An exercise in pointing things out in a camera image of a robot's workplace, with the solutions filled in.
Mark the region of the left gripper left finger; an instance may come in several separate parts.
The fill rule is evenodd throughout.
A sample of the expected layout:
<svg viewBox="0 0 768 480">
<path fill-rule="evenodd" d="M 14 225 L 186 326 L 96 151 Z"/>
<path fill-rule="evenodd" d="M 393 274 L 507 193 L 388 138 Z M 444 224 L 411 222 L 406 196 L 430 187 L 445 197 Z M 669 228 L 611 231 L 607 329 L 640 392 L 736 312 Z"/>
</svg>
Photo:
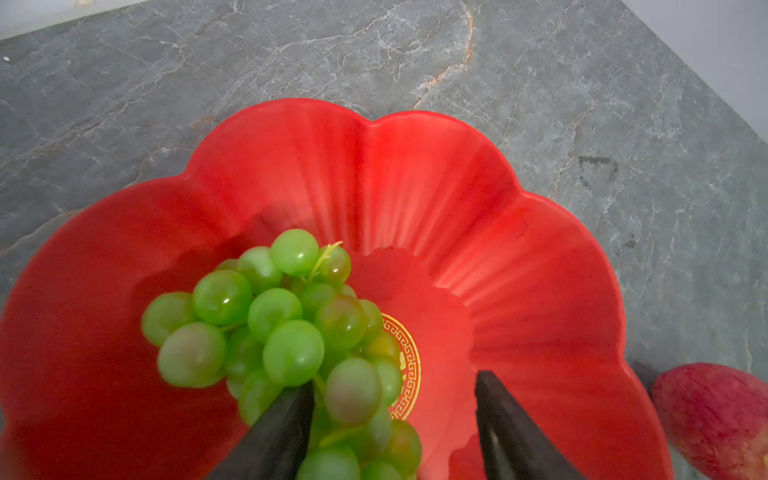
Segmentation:
<svg viewBox="0 0 768 480">
<path fill-rule="evenodd" d="M 310 383 L 284 390 L 207 477 L 293 480 L 308 451 L 314 407 Z"/>
</svg>

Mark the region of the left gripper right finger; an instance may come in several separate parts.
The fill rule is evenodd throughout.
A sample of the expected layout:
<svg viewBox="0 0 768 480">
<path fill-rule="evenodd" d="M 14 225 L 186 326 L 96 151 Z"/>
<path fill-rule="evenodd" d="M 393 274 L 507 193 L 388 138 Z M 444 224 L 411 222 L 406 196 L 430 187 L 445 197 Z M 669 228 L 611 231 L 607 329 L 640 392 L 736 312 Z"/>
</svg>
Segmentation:
<svg viewBox="0 0 768 480">
<path fill-rule="evenodd" d="M 477 372 L 475 398 L 488 479 L 584 480 L 493 372 Z"/>
</svg>

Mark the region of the green fake grape bunch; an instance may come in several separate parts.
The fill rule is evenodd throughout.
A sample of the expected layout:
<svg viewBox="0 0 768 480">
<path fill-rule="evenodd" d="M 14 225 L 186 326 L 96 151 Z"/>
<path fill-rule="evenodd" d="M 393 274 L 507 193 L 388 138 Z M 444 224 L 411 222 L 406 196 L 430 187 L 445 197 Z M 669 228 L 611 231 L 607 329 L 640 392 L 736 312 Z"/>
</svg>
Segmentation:
<svg viewBox="0 0 768 480">
<path fill-rule="evenodd" d="M 167 384 L 224 383 L 247 432 L 284 390 L 310 383 L 309 445 L 294 479 L 414 479 L 419 353 L 398 321 L 355 293 L 351 272 L 341 242 L 287 230 L 220 263 L 191 292 L 157 296 L 142 334 Z"/>
</svg>

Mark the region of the red fake apple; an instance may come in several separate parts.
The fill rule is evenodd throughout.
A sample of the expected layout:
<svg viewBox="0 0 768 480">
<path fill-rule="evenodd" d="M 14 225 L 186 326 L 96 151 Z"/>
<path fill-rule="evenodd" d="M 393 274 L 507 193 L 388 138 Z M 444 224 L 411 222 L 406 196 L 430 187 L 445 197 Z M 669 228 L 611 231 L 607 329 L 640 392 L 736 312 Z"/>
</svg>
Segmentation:
<svg viewBox="0 0 768 480">
<path fill-rule="evenodd" d="M 651 398 L 669 442 L 710 479 L 767 477 L 767 383 L 710 363 L 660 375 Z"/>
</svg>

